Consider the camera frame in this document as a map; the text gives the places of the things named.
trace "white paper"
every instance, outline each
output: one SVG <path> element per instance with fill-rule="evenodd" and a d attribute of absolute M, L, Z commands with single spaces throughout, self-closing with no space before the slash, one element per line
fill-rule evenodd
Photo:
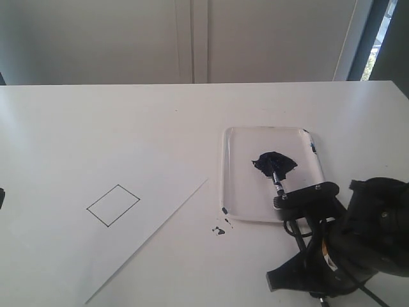
<path fill-rule="evenodd" d="M 104 159 L 76 183 L 27 204 L 11 231 L 84 302 L 155 233 L 205 177 L 146 148 Z"/>

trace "white table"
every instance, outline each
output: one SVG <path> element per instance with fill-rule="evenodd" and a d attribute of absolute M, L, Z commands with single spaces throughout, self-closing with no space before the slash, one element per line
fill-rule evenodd
<path fill-rule="evenodd" d="M 129 141 L 183 159 L 209 181 L 90 307 L 319 306 L 309 294 L 268 289 L 266 272 L 298 252 L 281 225 L 224 223 L 222 133 L 243 125 L 307 129 L 325 178 L 340 186 L 347 204 L 353 178 L 409 179 L 408 119 L 409 101 L 390 82 L 1 87 L 0 306 L 81 306 L 7 227 L 32 195 L 46 198 L 45 180 L 58 184 L 63 171 L 86 168 L 98 152 Z M 215 226 L 226 234 L 216 236 Z M 367 286 L 391 306 L 409 299 L 409 279 L 379 274 Z M 330 302 L 377 306 L 359 291 Z"/>

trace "drawn square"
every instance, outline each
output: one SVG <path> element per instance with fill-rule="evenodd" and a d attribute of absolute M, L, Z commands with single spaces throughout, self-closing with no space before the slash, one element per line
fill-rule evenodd
<path fill-rule="evenodd" d="M 89 206 L 87 210 L 106 227 L 110 227 L 139 200 L 141 200 L 139 197 L 118 184 Z"/>

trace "cabinet door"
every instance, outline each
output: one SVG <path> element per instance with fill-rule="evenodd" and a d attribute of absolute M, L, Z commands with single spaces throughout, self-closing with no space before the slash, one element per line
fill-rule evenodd
<path fill-rule="evenodd" d="M 332 81 L 339 63 L 348 71 L 371 6 L 370 0 L 193 1 L 194 70 L 211 83 Z M 196 19 L 206 14 L 208 33 Z M 203 33 L 206 57 L 196 50 L 205 44 Z"/>
<path fill-rule="evenodd" d="M 192 82 L 190 0 L 13 0 L 12 9 L 42 84 Z"/>

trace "transparent tray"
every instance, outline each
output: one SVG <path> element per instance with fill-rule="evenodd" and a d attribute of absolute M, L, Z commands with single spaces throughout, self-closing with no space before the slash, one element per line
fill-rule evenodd
<path fill-rule="evenodd" d="M 272 179 L 253 166 L 265 152 L 279 152 L 298 166 L 282 181 L 286 192 L 324 182 L 313 139 L 306 130 L 287 127 L 233 127 L 225 131 L 221 205 L 232 219 L 280 222 L 273 209 Z"/>

